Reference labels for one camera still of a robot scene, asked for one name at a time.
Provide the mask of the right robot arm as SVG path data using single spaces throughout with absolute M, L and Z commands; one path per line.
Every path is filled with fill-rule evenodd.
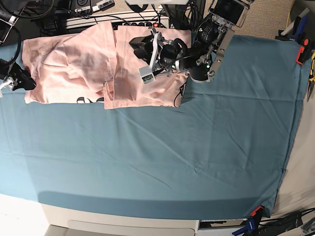
M 22 49 L 22 37 L 20 31 L 15 27 L 15 23 L 20 15 L 15 16 L 15 13 L 6 10 L 3 6 L 0 7 L 0 29 L 4 33 L 0 36 L 0 42 L 3 43 L 10 32 L 16 33 L 17 48 L 14 56 L 9 60 L 0 60 L 0 88 L 9 88 L 11 91 L 24 89 L 25 91 L 36 88 L 36 82 L 31 77 L 30 73 L 16 62 Z

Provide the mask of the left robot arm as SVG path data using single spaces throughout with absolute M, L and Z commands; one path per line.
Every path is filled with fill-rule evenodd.
M 251 0 L 212 1 L 191 47 L 179 38 L 164 38 L 154 27 L 150 35 L 133 38 L 129 44 L 134 54 L 147 63 L 139 69 L 144 84 L 174 71 L 188 74 L 195 82 L 212 81 L 235 33 L 233 27 L 242 27 L 251 4 Z

